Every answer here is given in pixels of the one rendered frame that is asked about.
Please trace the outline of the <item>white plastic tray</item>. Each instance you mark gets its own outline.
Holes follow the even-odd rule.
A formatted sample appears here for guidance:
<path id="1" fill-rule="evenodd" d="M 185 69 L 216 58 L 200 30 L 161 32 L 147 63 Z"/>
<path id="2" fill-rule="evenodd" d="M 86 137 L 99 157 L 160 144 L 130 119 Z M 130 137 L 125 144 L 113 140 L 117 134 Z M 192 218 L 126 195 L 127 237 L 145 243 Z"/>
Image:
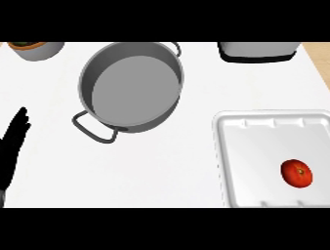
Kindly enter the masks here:
<path id="1" fill-rule="evenodd" d="M 225 205 L 231 208 L 330 208 L 330 112 L 222 111 L 213 119 Z M 303 162 L 307 187 L 282 179 L 282 163 Z"/>

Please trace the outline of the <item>red tomato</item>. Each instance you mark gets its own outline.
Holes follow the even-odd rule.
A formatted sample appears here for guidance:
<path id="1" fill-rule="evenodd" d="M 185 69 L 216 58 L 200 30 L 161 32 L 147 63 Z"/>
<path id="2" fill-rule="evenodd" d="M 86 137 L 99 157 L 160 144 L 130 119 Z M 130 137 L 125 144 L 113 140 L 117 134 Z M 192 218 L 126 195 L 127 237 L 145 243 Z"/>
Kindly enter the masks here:
<path id="1" fill-rule="evenodd" d="M 287 160 L 281 165 L 281 175 L 287 184 L 294 188 L 306 188 L 312 184 L 312 172 L 307 165 L 295 160 Z"/>

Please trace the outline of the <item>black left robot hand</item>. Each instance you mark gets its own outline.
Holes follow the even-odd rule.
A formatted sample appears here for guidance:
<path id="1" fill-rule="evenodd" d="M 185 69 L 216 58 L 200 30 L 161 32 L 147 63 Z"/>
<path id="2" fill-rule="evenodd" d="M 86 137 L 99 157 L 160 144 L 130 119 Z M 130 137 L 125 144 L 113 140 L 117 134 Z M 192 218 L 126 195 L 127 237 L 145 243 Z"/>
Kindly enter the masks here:
<path id="1" fill-rule="evenodd" d="M 10 122 L 4 137 L 0 138 L 0 190 L 5 190 L 13 181 L 18 152 L 30 126 L 27 109 L 21 107 Z"/>

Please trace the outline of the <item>grey plant pot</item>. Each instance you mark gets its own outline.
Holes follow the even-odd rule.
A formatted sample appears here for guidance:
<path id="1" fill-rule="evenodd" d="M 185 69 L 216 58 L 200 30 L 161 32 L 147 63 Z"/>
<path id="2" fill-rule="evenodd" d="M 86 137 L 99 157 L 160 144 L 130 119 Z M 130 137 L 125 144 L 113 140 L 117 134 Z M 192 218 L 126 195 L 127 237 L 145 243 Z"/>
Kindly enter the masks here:
<path id="1" fill-rule="evenodd" d="M 29 62 L 38 62 L 49 59 L 61 50 L 63 42 L 35 42 L 29 45 L 18 46 L 13 42 L 8 42 L 8 46 L 20 56 Z"/>

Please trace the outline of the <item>grey metal pot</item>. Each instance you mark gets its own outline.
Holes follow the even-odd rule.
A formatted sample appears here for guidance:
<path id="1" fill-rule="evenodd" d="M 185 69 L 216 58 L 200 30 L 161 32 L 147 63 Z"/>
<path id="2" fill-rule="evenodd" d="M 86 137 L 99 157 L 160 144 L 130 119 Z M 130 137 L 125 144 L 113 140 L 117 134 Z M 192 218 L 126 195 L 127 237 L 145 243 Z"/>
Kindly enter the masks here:
<path id="1" fill-rule="evenodd" d="M 172 42 L 114 42 L 89 58 L 79 77 L 83 110 L 114 135 L 142 133 L 169 118 L 181 95 L 181 47 Z"/>

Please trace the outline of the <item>white and black appliance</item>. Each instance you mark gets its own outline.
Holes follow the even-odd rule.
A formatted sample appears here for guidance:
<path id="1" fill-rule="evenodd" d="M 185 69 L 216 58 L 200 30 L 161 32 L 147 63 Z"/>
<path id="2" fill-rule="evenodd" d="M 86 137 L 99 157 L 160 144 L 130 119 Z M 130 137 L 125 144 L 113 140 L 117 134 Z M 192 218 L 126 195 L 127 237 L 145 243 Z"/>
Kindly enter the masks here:
<path id="1" fill-rule="evenodd" d="M 228 63 L 276 63 L 297 53 L 298 42 L 219 42 L 220 58 Z"/>

